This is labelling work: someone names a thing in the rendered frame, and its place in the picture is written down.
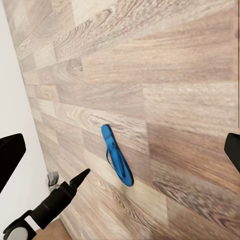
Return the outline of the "sandal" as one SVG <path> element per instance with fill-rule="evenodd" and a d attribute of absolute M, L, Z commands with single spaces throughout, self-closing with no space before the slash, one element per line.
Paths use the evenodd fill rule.
<path fill-rule="evenodd" d="M 101 127 L 101 133 L 107 146 L 106 154 L 110 154 L 114 170 L 116 171 L 121 181 L 126 186 L 131 187 L 134 184 L 132 173 L 116 143 L 110 126 L 108 124 L 104 124 Z"/>

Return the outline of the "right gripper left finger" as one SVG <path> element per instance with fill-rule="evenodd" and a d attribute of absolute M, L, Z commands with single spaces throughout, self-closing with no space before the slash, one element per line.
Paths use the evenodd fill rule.
<path fill-rule="evenodd" d="M 21 133 L 0 138 L 0 193 L 26 152 Z"/>

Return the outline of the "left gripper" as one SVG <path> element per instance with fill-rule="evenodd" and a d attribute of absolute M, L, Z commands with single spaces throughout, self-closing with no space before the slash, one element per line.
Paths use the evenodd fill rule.
<path fill-rule="evenodd" d="M 56 219 L 58 215 L 71 203 L 76 195 L 77 188 L 84 181 L 84 178 L 91 170 L 88 168 L 75 178 L 70 180 L 70 184 L 64 181 L 59 188 L 51 193 L 42 203 L 52 213 Z"/>

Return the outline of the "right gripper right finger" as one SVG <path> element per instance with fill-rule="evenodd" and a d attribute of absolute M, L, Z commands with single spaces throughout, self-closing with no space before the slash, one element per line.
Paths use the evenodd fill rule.
<path fill-rule="evenodd" d="M 228 133 L 224 151 L 240 173 L 240 135 Z"/>

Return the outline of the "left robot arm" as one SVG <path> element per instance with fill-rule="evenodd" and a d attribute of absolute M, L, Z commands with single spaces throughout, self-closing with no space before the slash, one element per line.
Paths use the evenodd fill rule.
<path fill-rule="evenodd" d="M 88 168 L 71 179 L 70 184 L 64 181 L 61 185 L 57 184 L 59 180 L 58 171 L 48 173 L 45 183 L 49 196 L 36 209 L 28 210 L 20 218 L 12 222 L 3 231 L 3 240 L 32 240 L 37 233 L 25 218 L 31 216 L 41 229 L 44 230 L 71 203 L 76 195 L 77 188 L 90 171 Z"/>

